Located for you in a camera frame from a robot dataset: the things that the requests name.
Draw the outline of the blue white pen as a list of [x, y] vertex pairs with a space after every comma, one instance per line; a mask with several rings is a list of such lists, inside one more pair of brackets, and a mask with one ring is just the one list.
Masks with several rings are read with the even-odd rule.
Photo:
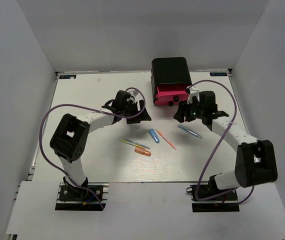
[[187, 128], [187, 127], [185, 127], [185, 126], [182, 125], [182, 124], [178, 124], [177, 127], [180, 128], [181, 130], [183, 130], [183, 131], [189, 133], [190, 135], [196, 137], [196, 138], [199, 138], [199, 139], [202, 139], [202, 138], [203, 138], [199, 133], [197, 133], [197, 132], [195, 132], [195, 131], [193, 131], [193, 130]]

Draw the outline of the blue correction tape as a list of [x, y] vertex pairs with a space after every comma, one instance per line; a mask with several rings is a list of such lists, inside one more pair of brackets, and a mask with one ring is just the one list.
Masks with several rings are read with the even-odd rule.
[[149, 133], [149, 135], [151, 136], [151, 138], [154, 140], [154, 142], [155, 142], [156, 144], [159, 144], [159, 143], [160, 143], [160, 139], [159, 139], [159, 137], [158, 137], [156, 131], [155, 131], [153, 128], [149, 129], [149, 130], [148, 130], [148, 133]]

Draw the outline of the black pink drawer organizer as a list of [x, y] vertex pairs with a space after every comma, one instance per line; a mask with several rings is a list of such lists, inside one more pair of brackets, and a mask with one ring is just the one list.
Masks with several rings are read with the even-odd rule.
[[153, 103], [170, 107], [186, 101], [185, 89], [192, 85], [185, 57], [160, 57], [151, 62], [151, 86]]

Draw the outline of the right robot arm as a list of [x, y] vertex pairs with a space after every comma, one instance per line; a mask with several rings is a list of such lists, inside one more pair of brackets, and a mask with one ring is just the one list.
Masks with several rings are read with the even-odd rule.
[[228, 189], [247, 188], [278, 179], [272, 142], [251, 136], [235, 124], [226, 112], [219, 111], [213, 91], [189, 92], [188, 99], [179, 103], [174, 119], [180, 123], [200, 119], [236, 153], [233, 170], [209, 178], [208, 193], [213, 199], [221, 199]]

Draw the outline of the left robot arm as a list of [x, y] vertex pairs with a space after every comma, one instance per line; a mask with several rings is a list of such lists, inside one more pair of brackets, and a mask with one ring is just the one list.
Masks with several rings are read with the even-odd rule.
[[49, 146], [62, 163], [64, 182], [72, 186], [71, 194], [82, 200], [88, 195], [88, 178], [84, 174], [81, 162], [88, 135], [103, 127], [114, 125], [122, 119], [130, 125], [151, 121], [152, 118], [146, 110], [145, 96], [134, 87], [119, 90], [115, 98], [107, 101], [101, 110], [74, 104], [72, 107], [86, 109], [90, 113], [78, 116], [69, 113], [63, 115]]

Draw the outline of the yellow blue pen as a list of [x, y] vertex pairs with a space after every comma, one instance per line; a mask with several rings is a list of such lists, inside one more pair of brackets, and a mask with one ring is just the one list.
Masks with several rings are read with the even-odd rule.
[[150, 148], [149, 146], [147, 146], [147, 145], [144, 145], [144, 144], [141, 144], [141, 143], [138, 143], [138, 142], [129, 140], [129, 139], [119, 138], [118, 140], [119, 140], [120, 142], [122, 142], [122, 143], [131, 145], [131, 146], [136, 146], [136, 147], [140, 147], [140, 148], [144, 148], [144, 149], [148, 149], [148, 150], [151, 149], [151, 148]]

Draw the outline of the orange pink pen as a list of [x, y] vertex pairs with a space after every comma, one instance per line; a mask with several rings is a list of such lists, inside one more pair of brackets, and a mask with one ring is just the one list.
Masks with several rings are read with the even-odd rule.
[[165, 137], [165, 135], [164, 135], [160, 130], [156, 129], [156, 132], [163, 138], [163, 140], [164, 140], [166, 143], [168, 143], [168, 144], [170, 145], [171, 148], [173, 148], [174, 150], [177, 149], [177, 148], [175, 147], [175, 145], [174, 145], [171, 141], [169, 141], [168, 138]]

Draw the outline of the right blue table label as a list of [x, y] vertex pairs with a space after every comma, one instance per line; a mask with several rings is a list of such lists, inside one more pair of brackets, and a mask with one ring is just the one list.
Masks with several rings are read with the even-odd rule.
[[226, 72], [210, 72], [211, 77], [227, 77], [228, 74]]

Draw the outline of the blue table label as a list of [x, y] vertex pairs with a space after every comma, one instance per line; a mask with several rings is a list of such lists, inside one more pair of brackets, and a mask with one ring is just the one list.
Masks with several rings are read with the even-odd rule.
[[211, 77], [227, 77], [228, 74], [226, 72], [210, 72]]
[[59, 79], [69, 80], [69, 79], [75, 79], [76, 77], [77, 77], [76, 74], [67, 74], [67, 75], [60, 75]]

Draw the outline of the left blue table label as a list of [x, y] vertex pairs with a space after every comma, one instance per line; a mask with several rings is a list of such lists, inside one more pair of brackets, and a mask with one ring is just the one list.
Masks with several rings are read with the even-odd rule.
[[69, 79], [75, 79], [76, 77], [77, 77], [76, 74], [67, 74], [67, 75], [60, 75], [59, 79], [69, 80]]

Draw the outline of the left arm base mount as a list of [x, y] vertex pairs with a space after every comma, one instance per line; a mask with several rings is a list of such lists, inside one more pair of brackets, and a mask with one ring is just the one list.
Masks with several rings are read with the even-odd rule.
[[[103, 207], [108, 200], [108, 183], [89, 183], [87, 186], [91, 189], [101, 201]], [[76, 191], [71, 189], [65, 183], [61, 182], [58, 188], [58, 194], [55, 203], [56, 211], [80, 211], [80, 212], [101, 212], [103, 211], [96, 197], [83, 189]]]

